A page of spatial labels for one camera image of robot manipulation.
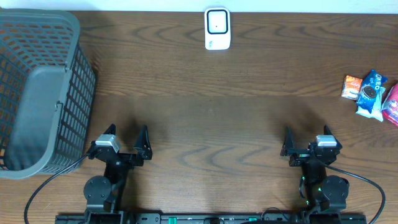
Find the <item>basket mesh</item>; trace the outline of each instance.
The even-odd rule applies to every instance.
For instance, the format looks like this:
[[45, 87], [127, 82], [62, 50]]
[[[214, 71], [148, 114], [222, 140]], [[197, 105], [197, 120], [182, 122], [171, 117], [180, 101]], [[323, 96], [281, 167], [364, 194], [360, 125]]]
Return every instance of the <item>basket mesh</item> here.
[[42, 172], [56, 172], [81, 156], [90, 118], [95, 89], [95, 76], [80, 46], [77, 45], [72, 63], [67, 100], [63, 106], [55, 145], [56, 153]]
[[22, 69], [29, 73], [30, 69], [38, 65], [65, 65], [73, 31], [61, 22], [4, 21], [0, 35], [17, 56], [11, 61], [22, 61], [25, 65]]
[[18, 102], [26, 81], [26, 74], [4, 56], [6, 48], [0, 48], [0, 167], [10, 139], [12, 125], [17, 114]]

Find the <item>wooden table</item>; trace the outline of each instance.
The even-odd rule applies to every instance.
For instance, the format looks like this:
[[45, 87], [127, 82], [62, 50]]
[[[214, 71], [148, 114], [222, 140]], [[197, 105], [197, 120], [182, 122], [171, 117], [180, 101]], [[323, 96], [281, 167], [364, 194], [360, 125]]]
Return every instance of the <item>wooden table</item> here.
[[[147, 124], [154, 150], [129, 174], [128, 210], [261, 212], [305, 205], [301, 170], [279, 156], [284, 129], [299, 146], [328, 124], [343, 145], [335, 166], [383, 187], [378, 223], [398, 223], [398, 127], [356, 115], [340, 97], [345, 74], [375, 68], [398, 79], [398, 16], [232, 14], [229, 50], [204, 46], [203, 13], [74, 12], [81, 43], [98, 70], [88, 144], [111, 123], [132, 148]], [[104, 163], [85, 160], [34, 199], [31, 223], [86, 208], [83, 186]], [[22, 223], [32, 192], [48, 176], [1, 180], [0, 222]], [[368, 221], [379, 208], [376, 188], [350, 181], [347, 212]]]

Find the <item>gray plastic basket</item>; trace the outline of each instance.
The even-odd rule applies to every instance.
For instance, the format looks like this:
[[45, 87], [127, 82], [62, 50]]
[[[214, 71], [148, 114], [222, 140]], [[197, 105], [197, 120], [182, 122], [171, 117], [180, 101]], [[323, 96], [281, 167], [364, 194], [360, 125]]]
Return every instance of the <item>gray plastic basket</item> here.
[[96, 78], [63, 11], [0, 9], [0, 177], [53, 174], [83, 151]]

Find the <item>white plug-in device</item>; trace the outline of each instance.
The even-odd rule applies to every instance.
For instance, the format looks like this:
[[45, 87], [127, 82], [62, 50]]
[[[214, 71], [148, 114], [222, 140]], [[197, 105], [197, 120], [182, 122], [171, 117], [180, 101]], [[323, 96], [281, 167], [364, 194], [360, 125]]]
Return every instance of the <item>white plug-in device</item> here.
[[231, 45], [231, 19], [223, 7], [205, 11], [205, 47], [208, 50], [224, 50]]

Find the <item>candy wrapper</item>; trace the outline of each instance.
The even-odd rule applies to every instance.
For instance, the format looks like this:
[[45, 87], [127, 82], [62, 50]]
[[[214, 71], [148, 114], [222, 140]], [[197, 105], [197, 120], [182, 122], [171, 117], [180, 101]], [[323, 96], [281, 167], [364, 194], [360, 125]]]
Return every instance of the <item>candy wrapper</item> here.
[[344, 79], [343, 91], [341, 92], [341, 96], [348, 99], [357, 100], [358, 93], [361, 90], [361, 83], [362, 79], [347, 75]]
[[398, 84], [392, 87], [381, 107], [381, 113], [387, 120], [398, 126]]
[[367, 118], [376, 118], [379, 121], [383, 122], [383, 115], [381, 114], [381, 98], [382, 98], [385, 90], [386, 90], [386, 88], [380, 87], [380, 91], [377, 94], [376, 101], [373, 104], [372, 113], [369, 113], [368, 110], [363, 109], [362, 107], [358, 106], [358, 110], [356, 111], [356, 114], [362, 115]]
[[374, 69], [362, 81], [361, 91], [359, 92], [356, 104], [372, 113], [373, 104], [376, 102], [380, 87], [387, 81], [387, 78], [378, 74]]

